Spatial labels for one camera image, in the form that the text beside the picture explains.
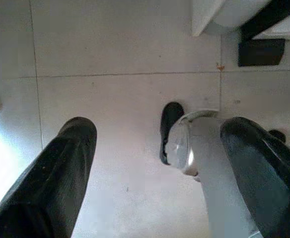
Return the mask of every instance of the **white tile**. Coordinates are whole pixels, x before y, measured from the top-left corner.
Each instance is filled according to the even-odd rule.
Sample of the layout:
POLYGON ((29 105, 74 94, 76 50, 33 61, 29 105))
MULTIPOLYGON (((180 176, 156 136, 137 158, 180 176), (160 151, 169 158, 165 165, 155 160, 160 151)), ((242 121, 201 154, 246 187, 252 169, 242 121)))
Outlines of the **white tile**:
POLYGON ((0 85, 0 201, 41 151, 35 78, 4 80, 0 85))
POLYGON ((279 129, 290 145, 290 71, 222 74, 221 111, 243 116, 264 129, 279 129))
POLYGON ((209 237, 199 183, 160 162, 160 117, 176 100, 219 107, 219 73, 39 78, 44 145, 91 119, 98 140, 74 238, 209 237))
POLYGON ((238 44, 240 43, 240 32, 236 31, 222 36, 221 57, 224 71, 274 71, 290 70, 290 41, 285 43, 285 51, 279 65, 274 66, 238 66, 238 44))
POLYGON ((220 37, 191 36, 190 0, 33 0, 39 76, 217 72, 220 37))
POLYGON ((0 80, 34 77, 33 32, 28 0, 0 0, 0 80))

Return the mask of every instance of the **black object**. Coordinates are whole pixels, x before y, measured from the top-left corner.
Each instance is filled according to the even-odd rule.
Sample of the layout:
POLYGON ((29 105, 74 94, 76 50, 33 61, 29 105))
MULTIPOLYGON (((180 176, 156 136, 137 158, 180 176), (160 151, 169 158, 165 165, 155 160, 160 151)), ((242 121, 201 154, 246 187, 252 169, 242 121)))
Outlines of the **black object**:
POLYGON ((286 143, 286 136, 283 132, 280 132, 279 130, 269 130, 269 134, 279 139, 281 142, 286 143))
POLYGON ((253 37, 290 16, 290 0, 272 0, 259 13, 241 26, 242 41, 253 37))
POLYGON ((285 39, 252 40, 239 44, 238 65, 278 65, 285 48, 285 39))
POLYGON ((262 236, 290 238, 290 148, 245 118, 227 120, 220 136, 262 236))
POLYGON ((95 145, 90 120, 69 120, 0 202, 0 238, 70 238, 95 145))
POLYGON ((167 161, 167 154, 165 152, 165 146, 168 142, 168 135, 171 127, 184 115, 183 107, 177 102, 168 103, 161 114, 160 121, 160 135, 161 135, 161 145, 160 145, 160 159, 161 161, 169 165, 167 161))

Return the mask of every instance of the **tile floor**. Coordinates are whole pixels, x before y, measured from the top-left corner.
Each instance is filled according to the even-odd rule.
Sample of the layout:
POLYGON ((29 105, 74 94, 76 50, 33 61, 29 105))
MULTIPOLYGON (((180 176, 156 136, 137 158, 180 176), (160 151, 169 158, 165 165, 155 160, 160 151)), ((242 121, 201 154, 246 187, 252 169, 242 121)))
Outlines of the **tile floor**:
POLYGON ((190 0, 0 0, 0 199, 84 116, 98 141, 72 237, 210 237, 200 184, 158 159, 161 110, 245 116, 290 145, 290 42, 280 65, 238 68, 238 33, 191 37, 190 12, 190 0))

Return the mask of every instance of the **floor tile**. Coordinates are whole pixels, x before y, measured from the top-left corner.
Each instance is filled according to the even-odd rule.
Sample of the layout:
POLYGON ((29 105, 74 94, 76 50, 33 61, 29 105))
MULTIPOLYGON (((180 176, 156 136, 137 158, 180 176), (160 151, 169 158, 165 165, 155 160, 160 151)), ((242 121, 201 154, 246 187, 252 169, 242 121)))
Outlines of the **floor tile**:
POLYGON ((243 116, 264 129, 279 129, 290 145, 290 71, 222 74, 221 114, 243 116))
POLYGON ((191 36, 191 1, 32 0, 39 76, 217 72, 220 37, 191 36))
POLYGON ((98 130, 74 238, 209 237, 199 183, 158 157, 161 111, 219 108, 219 73, 39 78, 46 145, 75 116, 98 130))
POLYGON ((224 71, 274 71, 290 70, 290 41, 286 41, 285 52, 279 65, 275 66, 238 66, 238 44, 240 43, 239 31, 222 36, 221 58, 224 71))
POLYGON ((29 1, 0 0, 0 80, 35 75, 29 1))
POLYGON ((4 80, 0 85, 0 201, 41 151, 35 78, 4 80))

